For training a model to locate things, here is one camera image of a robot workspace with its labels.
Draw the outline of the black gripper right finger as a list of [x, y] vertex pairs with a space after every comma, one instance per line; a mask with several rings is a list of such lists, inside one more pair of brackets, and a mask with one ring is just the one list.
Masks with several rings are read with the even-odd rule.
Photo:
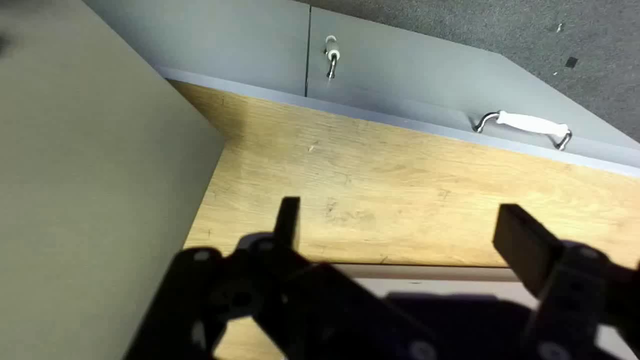
[[491, 245], [537, 300], [522, 353], [553, 360], [616, 360], [596, 345], [611, 327], [631, 354], [640, 353], [637, 270], [614, 264], [601, 251], [559, 241], [518, 204], [502, 204]]

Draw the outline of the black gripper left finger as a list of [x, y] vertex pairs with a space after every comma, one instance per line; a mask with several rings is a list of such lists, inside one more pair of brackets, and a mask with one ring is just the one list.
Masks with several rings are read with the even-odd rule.
[[177, 252], [123, 360], [214, 360], [228, 324], [249, 319], [285, 360], [440, 360], [433, 334], [330, 264], [293, 251], [299, 201], [231, 254]]

